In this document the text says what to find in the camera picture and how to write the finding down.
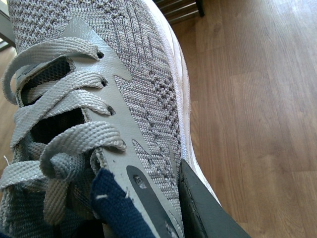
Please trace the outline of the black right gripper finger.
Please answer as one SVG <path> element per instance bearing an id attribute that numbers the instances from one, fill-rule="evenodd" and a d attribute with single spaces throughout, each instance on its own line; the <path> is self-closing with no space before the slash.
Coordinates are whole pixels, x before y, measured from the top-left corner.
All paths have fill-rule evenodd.
<path id="1" fill-rule="evenodd" d="M 182 159 L 179 196 L 186 238 L 249 238 Z"/>

